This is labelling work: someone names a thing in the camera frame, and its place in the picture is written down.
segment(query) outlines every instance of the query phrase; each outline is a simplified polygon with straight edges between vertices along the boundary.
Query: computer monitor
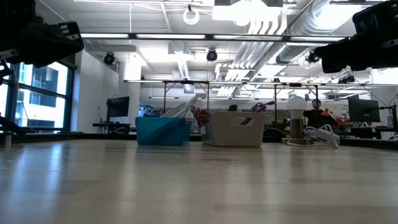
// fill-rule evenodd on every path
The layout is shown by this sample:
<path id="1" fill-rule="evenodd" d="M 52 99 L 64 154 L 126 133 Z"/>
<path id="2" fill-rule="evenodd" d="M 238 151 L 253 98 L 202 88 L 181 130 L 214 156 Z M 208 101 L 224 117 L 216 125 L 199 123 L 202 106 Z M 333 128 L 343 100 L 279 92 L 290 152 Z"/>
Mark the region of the computer monitor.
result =
<path id="1" fill-rule="evenodd" d="M 348 99 L 349 120 L 352 122 L 380 122 L 379 102 Z"/>
<path id="2" fill-rule="evenodd" d="M 106 105 L 108 112 L 106 113 L 106 121 L 110 118 L 129 116 L 130 96 L 108 99 Z"/>

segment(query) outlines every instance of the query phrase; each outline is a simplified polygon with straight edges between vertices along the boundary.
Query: blue bin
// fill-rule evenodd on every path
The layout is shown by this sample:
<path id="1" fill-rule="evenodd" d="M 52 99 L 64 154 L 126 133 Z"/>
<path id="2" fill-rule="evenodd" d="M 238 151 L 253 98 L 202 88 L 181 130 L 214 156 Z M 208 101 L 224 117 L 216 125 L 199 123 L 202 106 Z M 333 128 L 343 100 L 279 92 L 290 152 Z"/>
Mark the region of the blue bin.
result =
<path id="1" fill-rule="evenodd" d="M 189 142 L 191 124 L 185 118 L 136 118 L 140 145 L 183 146 Z"/>

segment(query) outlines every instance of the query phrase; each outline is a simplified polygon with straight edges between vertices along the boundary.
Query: white bin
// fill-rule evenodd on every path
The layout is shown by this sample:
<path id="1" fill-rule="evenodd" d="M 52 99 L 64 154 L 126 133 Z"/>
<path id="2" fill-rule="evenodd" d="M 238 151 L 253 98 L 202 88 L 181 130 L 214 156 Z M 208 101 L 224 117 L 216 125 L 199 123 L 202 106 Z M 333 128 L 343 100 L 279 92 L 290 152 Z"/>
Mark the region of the white bin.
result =
<path id="1" fill-rule="evenodd" d="M 239 125 L 245 118 L 248 125 Z M 264 132 L 264 113 L 212 113 L 210 123 L 201 128 L 203 143 L 221 147 L 260 147 Z"/>

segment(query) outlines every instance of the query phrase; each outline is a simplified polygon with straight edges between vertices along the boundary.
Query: white light bulb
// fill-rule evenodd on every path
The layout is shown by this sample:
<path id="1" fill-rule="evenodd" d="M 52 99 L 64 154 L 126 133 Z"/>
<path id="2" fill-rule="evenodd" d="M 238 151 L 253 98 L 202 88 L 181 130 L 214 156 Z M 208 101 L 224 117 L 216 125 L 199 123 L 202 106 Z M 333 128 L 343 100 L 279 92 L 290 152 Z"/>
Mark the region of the white light bulb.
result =
<path id="1" fill-rule="evenodd" d="M 302 119 L 303 112 L 307 108 L 307 103 L 301 96 L 294 96 L 287 102 L 287 109 L 291 119 Z"/>

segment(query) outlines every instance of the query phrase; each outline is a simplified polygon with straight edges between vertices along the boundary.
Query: window frame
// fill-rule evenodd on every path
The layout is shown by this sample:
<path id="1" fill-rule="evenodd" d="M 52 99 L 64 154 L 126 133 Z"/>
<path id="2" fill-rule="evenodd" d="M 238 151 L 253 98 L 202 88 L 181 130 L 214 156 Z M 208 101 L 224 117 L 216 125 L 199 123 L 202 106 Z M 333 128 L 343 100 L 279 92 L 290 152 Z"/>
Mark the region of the window frame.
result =
<path id="1" fill-rule="evenodd" d="M 21 127 L 22 129 L 25 129 L 27 131 L 30 131 L 30 130 L 33 130 L 33 131 L 70 131 L 70 122 L 71 122 L 71 114 L 72 114 L 72 100 L 73 100 L 73 82 L 75 79 L 75 70 L 77 69 L 77 67 L 76 67 L 76 65 L 74 65 L 70 62 L 64 61 L 64 60 L 57 61 L 57 63 L 68 68 L 66 95 L 52 92 L 49 90 L 45 90 L 43 88 L 26 85 L 23 83 L 18 83 L 18 85 L 19 85 L 20 89 L 30 90 L 30 91 L 45 94 L 48 96 L 55 96 L 55 97 L 65 99 L 65 109 L 64 109 L 64 113 L 63 113 L 63 128 Z M 21 64 L 15 65 L 15 68 L 16 68 L 16 71 L 14 71 L 14 66 L 11 65 L 10 69 L 14 73 L 9 76 L 8 80 L 4 80 L 2 82 L 3 85 L 8 85 L 5 118 L 7 118 L 8 120 L 11 120 L 12 122 L 15 122 L 15 120 L 16 120 L 15 113 L 16 113 L 17 97 L 18 97 L 18 89 L 16 88 L 16 85 L 15 85 L 16 78 L 15 78 L 14 74 L 20 72 Z"/>

